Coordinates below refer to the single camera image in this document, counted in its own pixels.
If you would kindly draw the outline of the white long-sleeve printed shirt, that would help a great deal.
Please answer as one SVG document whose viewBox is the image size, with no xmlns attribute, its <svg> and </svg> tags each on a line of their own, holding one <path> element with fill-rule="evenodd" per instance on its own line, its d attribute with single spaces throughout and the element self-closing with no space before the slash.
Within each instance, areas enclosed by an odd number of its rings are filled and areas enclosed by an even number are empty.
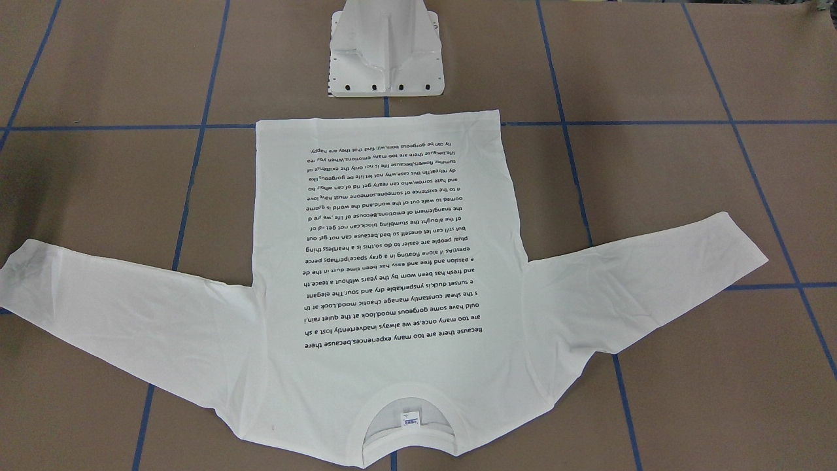
<svg viewBox="0 0 837 471">
<path fill-rule="evenodd" d="M 527 259 L 498 111 L 255 133 L 251 286 L 28 239 L 3 307 L 243 440 L 364 468 L 511 432 L 766 262 L 725 212 Z"/>
</svg>

